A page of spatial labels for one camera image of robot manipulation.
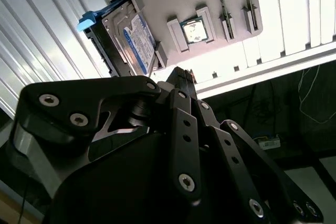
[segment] corrugated white panel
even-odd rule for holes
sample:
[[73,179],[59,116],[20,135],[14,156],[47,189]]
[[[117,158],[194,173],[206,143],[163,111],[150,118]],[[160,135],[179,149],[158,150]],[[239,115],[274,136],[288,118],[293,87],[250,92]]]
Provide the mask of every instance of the corrugated white panel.
[[286,55],[304,51],[309,42],[307,0],[279,0]]
[[259,5],[264,27],[258,36],[259,50],[262,62],[267,62],[280,58],[280,52],[284,51],[280,7],[278,0],[259,0]]
[[243,41],[244,52],[246,56],[247,66],[253,67],[260,59],[260,49],[257,37],[249,38]]
[[0,107],[14,117],[30,83],[109,77],[99,53],[76,24],[105,0],[0,0]]
[[321,43],[332,42],[335,28],[335,0],[321,0]]
[[310,46],[321,44],[320,0],[309,0]]

